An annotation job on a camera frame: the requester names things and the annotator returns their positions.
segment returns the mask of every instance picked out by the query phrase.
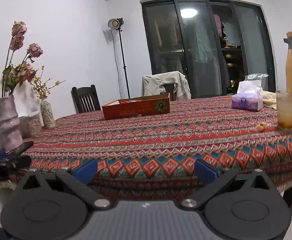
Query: drinking glass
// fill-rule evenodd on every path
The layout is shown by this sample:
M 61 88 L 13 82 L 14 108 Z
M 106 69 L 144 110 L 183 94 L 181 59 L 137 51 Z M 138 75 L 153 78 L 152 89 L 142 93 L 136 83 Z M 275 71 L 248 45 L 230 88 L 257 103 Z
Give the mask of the drinking glass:
M 292 127 L 292 95 L 276 91 L 278 127 Z

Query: dining table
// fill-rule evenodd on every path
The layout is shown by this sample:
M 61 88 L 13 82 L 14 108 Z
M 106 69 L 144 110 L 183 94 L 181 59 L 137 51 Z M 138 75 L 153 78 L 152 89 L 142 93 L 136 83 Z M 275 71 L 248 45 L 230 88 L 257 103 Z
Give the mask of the dining table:
M 180 201 L 203 186 L 194 175 L 198 158 L 239 173 L 262 169 L 279 191 L 292 187 L 292 128 L 279 129 L 270 108 L 233 109 L 231 96 L 173 101 L 169 114 L 73 114 L 26 140 L 34 145 L 23 155 L 42 172 L 98 159 L 89 186 L 111 200 Z

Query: dried rose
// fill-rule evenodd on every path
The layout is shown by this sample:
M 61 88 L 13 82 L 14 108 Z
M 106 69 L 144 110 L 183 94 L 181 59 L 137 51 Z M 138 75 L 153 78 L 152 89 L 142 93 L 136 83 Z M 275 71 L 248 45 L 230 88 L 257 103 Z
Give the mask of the dried rose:
M 24 35 L 27 31 L 26 25 L 24 22 L 16 22 L 14 21 L 14 25 L 12 28 L 12 36 Z
M 35 69 L 32 69 L 28 72 L 28 75 L 27 75 L 27 81 L 28 82 L 31 82 L 33 80 L 33 78 L 35 77 L 36 75 L 36 70 Z
M 18 69 L 19 73 L 17 74 L 17 79 L 24 82 L 28 80 L 28 76 L 30 74 L 30 71 L 33 70 L 31 65 L 29 63 L 26 63 L 25 61 L 23 62 L 22 65 L 16 67 Z
M 10 49 L 12 51 L 18 50 L 23 46 L 24 42 L 24 36 L 22 35 L 17 35 L 12 39 L 12 43 L 10 46 Z
M 37 43 L 32 43 L 29 45 L 27 53 L 29 53 L 31 57 L 39 57 L 43 54 L 43 50 Z

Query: chair backrest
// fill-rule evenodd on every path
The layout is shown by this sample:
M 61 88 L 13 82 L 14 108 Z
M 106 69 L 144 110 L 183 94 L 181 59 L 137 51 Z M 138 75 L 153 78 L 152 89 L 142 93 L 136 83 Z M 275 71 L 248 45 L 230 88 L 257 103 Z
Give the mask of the chair backrest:
M 90 87 L 73 87 L 72 95 L 79 113 L 97 111 L 101 109 L 95 85 Z
M 177 93 L 174 93 L 174 88 L 175 88 L 174 84 L 165 84 L 164 88 L 166 92 L 170 94 L 170 100 L 176 101 Z

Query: studio light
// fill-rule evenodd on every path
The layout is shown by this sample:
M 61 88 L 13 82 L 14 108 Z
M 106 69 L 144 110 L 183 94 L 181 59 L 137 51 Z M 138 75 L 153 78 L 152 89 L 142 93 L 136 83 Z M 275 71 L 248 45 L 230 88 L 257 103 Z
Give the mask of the studio light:
M 127 86 L 127 94 L 128 94 L 128 98 L 130 98 L 129 88 L 128 88 L 128 80 L 127 80 L 127 73 L 126 73 L 126 65 L 125 65 L 125 60 L 124 60 L 124 51 L 123 51 L 122 36 L 120 35 L 120 33 L 123 31 L 121 29 L 121 26 L 123 24 L 124 24 L 123 18 L 114 18 L 114 19 L 110 19 L 108 21 L 107 26 L 111 30 L 116 30 L 119 33 L 120 48 L 122 50 L 122 57 L 123 57 L 123 64 L 124 64 L 124 72 L 125 72 L 125 79 L 126 79 L 126 86 Z

